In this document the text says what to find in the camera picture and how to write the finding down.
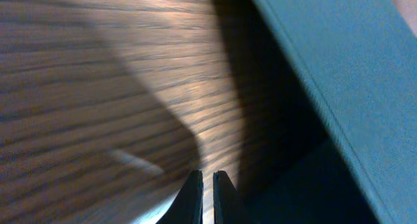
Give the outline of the dark green hinged box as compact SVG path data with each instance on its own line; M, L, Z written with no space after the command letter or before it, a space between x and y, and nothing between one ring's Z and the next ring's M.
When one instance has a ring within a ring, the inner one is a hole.
M253 0L382 223L416 222L416 37L391 0Z

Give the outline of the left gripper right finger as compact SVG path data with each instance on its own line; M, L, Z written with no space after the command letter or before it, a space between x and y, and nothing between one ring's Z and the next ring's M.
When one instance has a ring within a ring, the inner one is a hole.
M215 224L251 223L251 217L225 171L213 174L213 190Z

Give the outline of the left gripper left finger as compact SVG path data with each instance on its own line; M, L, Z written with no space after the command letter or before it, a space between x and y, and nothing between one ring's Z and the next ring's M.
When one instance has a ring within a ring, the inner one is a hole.
M156 224L202 224L203 174L194 170Z

